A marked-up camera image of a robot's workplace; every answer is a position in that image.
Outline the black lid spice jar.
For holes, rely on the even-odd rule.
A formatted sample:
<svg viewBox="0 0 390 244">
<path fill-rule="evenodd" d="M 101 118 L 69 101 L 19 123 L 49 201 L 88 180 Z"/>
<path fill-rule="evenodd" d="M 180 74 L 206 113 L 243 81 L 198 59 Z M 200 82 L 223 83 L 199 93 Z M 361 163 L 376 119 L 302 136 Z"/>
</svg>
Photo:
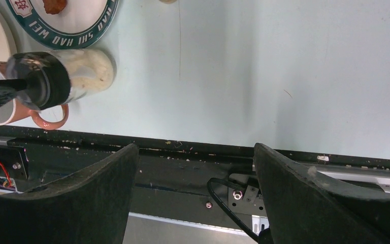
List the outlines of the black lid spice jar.
<svg viewBox="0 0 390 244">
<path fill-rule="evenodd" d="M 114 63 L 101 50 L 66 49 L 17 53 L 7 60 L 6 77 L 23 79 L 17 99 L 33 110 L 45 110 L 107 90 Z"/>
</svg>

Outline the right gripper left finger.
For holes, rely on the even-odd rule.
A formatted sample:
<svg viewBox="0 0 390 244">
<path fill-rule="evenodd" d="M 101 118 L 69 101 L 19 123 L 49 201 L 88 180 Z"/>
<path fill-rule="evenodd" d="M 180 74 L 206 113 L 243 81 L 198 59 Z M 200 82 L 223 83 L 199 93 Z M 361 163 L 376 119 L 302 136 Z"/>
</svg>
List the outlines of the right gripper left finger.
<svg viewBox="0 0 390 244">
<path fill-rule="evenodd" d="M 0 195 L 0 243 L 122 243 L 139 162 L 129 144 L 48 184 Z"/>
</svg>

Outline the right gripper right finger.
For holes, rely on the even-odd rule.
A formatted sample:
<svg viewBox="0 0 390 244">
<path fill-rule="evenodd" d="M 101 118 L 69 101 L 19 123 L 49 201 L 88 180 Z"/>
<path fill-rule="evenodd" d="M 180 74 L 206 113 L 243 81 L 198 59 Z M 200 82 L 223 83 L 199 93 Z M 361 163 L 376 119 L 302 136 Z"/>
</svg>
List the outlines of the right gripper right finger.
<svg viewBox="0 0 390 244">
<path fill-rule="evenodd" d="M 269 229 L 260 243 L 390 243 L 390 193 L 319 173 L 257 143 Z"/>
</svg>

